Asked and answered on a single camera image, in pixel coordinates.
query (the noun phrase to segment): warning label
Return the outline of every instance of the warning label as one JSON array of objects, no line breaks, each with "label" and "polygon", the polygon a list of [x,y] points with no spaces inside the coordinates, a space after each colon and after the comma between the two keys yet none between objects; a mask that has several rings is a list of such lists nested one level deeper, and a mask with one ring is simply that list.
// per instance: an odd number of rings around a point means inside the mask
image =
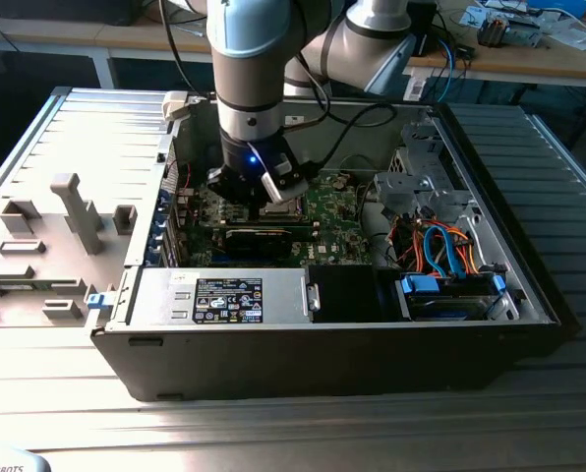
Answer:
[{"label": "warning label", "polygon": [[263,308],[261,278],[197,280],[195,323],[262,323]]}]

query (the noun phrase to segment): wire bundle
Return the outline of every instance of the wire bundle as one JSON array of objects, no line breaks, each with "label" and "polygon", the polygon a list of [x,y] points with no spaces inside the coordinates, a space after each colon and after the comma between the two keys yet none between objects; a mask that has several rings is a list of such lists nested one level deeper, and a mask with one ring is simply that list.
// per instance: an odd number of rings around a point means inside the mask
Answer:
[{"label": "wire bundle", "polygon": [[[398,221],[389,233],[394,249],[400,246],[398,241],[400,227],[411,227],[404,221]],[[421,220],[413,225],[411,230],[411,245],[397,258],[396,263],[416,272],[425,272],[426,266],[432,271],[429,275],[446,277],[446,271],[441,267],[440,260],[445,256],[450,271],[456,275],[479,273],[474,260],[473,241],[459,228],[449,226],[437,220]],[[443,240],[441,250],[434,257],[431,252],[433,238]],[[461,263],[455,258],[458,255]]]}]

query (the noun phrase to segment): aluminum workbench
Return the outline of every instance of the aluminum workbench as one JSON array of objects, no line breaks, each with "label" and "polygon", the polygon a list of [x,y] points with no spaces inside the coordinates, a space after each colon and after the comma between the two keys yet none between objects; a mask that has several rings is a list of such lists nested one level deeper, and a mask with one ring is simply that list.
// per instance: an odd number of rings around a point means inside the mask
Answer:
[{"label": "aluminum workbench", "polygon": [[[82,197],[138,207],[162,98],[55,90],[1,167],[0,199],[38,179],[34,167],[97,152],[98,140],[57,146],[97,122],[115,133],[103,158],[122,156],[116,175],[140,166],[142,180],[128,198],[100,185]],[[483,391],[157,403],[133,399],[79,325],[1,326],[0,442],[42,454],[55,472],[586,470],[586,313],[580,321],[574,341]]]}]

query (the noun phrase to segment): electronic device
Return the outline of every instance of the electronic device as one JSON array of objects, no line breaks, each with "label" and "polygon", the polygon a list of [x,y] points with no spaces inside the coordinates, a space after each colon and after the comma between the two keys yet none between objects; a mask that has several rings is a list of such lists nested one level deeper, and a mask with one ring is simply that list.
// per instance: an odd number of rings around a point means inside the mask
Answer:
[{"label": "electronic device", "polygon": [[407,3],[407,14],[411,19],[411,33],[416,37],[413,56],[424,56],[430,44],[430,30],[433,18],[438,10],[435,0],[410,0]]},{"label": "electronic device", "polygon": [[285,134],[317,124],[285,124],[285,82],[310,89],[334,79],[384,94],[406,67],[416,42],[407,2],[362,0],[253,0],[187,2],[207,23],[221,129],[223,165],[209,187],[230,202],[280,204],[307,190],[325,162],[296,156]]},{"label": "electronic device", "polygon": [[58,89],[3,164],[0,325],[84,325],[140,400],[481,387],[575,334],[544,235],[586,177],[536,117],[282,99],[298,65],[386,90],[404,3],[189,5],[216,97]]},{"label": "electronic device", "polygon": [[488,12],[477,31],[479,44],[488,47],[500,47],[503,44],[536,47],[541,38],[540,27],[530,20],[519,16],[508,18],[496,12]]}]

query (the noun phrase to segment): wooden table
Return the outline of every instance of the wooden table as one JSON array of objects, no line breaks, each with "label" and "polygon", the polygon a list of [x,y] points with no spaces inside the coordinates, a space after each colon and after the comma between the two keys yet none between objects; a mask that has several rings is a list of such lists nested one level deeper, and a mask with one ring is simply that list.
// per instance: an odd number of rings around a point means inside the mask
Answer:
[{"label": "wooden table", "polygon": [[[477,29],[459,25],[466,7],[475,5],[470,0],[441,0],[441,14],[457,42],[475,48],[475,58],[467,79],[586,87],[586,51],[579,51],[554,39],[543,36],[538,47],[505,45],[500,48],[480,46]],[[409,88],[420,85],[431,75],[437,75],[445,65],[441,51],[425,57],[413,57],[406,73],[411,76]],[[455,77],[463,72],[459,62]]]},{"label": "wooden table", "polygon": [[[469,0],[441,0],[441,13],[446,18],[448,28],[459,42],[476,49],[476,57],[466,73],[466,78],[586,87],[586,51],[578,51],[549,37],[543,38],[535,49],[479,46],[476,29],[456,24],[461,18],[461,11],[470,4]],[[159,18],[155,10],[147,13]],[[185,28],[198,31],[204,37],[174,28],[173,34],[182,59],[189,62],[210,62],[205,29],[192,24],[185,25]],[[130,27],[0,19],[0,30],[21,51],[90,57],[101,86],[107,89],[113,89],[116,85],[111,65],[113,58],[172,59],[162,26],[147,18],[141,18]],[[0,50],[13,50],[1,35]],[[445,59],[440,51],[426,57],[412,58],[405,71],[405,74],[412,77],[410,87],[424,82],[431,75],[437,75],[444,64]],[[462,64],[458,66],[456,75],[462,72]]]}]

